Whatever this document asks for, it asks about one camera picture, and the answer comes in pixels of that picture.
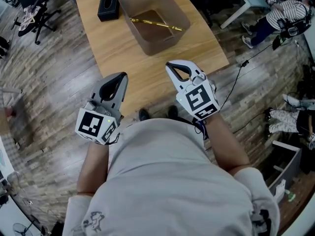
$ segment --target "wooden table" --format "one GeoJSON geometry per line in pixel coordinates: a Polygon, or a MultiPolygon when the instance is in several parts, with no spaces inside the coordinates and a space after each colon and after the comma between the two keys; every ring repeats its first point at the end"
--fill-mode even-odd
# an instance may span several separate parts
{"type": "Polygon", "coordinates": [[[76,0],[93,54],[103,77],[126,72],[129,83],[121,107],[127,116],[164,99],[175,88],[165,71],[173,59],[195,62],[206,74],[228,65],[218,41],[189,0],[175,0],[190,20],[191,27],[176,46],[153,56],[143,53],[120,12],[118,20],[101,22],[100,0],[76,0]]]}

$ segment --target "fan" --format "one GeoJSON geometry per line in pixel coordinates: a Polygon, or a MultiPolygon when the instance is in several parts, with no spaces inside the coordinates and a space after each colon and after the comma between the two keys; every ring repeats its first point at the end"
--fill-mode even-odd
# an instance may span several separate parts
{"type": "Polygon", "coordinates": [[[29,225],[29,227],[26,227],[20,223],[15,223],[13,225],[13,232],[15,236],[33,236],[33,234],[29,231],[29,229],[34,224],[34,222],[39,223],[39,221],[33,215],[31,215],[31,218],[32,218],[32,222],[29,225]]]}

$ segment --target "white t-shirt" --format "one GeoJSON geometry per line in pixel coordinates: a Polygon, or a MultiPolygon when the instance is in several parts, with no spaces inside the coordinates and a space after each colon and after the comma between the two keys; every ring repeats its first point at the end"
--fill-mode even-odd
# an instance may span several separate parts
{"type": "Polygon", "coordinates": [[[63,236],[251,236],[267,225],[275,236],[279,208],[261,173],[211,164],[196,131],[170,119],[125,129],[107,181],[69,199],[63,236]]]}
{"type": "Polygon", "coordinates": [[[280,5],[283,8],[283,12],[273,6],[266,16],[268,23],[277,30],[281,30],[278,24],[279,19],[288,19],[293,23],[306,17],[309,11],[306,5],[296,0],[287,0],[280,3],[280,5]]]}

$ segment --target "white sneaker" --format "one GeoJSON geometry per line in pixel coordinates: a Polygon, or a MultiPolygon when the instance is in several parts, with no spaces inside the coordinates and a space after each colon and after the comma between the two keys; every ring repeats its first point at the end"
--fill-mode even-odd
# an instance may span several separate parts
{"type": "Polygon", "coordinates": [[[249,24],[245,24],[244,22],[242,22],[242,26],[243,26],[243,28],[247,31],[247,33],[248,33],[249,35],[252,35],[252,32],[251,32],[251,30],[250,30],[250,25],[249,25],[249,24]]]}
{"type": "Polygon", "coordinates": [[[251,44],[251,38],[242,36],[242,41],[248,46],[248,48],[253,48],[251,44]]]}

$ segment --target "striped shirt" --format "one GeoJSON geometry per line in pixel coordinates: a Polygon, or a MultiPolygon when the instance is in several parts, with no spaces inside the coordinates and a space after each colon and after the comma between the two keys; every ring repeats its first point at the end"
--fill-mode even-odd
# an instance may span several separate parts
{"type": "Polygon", "coordinates": [[[283,12],[273,6],[266,16],[268,23],[277,30],[281,30],[278,24],[279,19],[288,19],[293,23],[304,18],[307,15],[307,11],[309,11],[306,5],[296,0],[284,1],[280,5],[283,8],[283,12]]]}

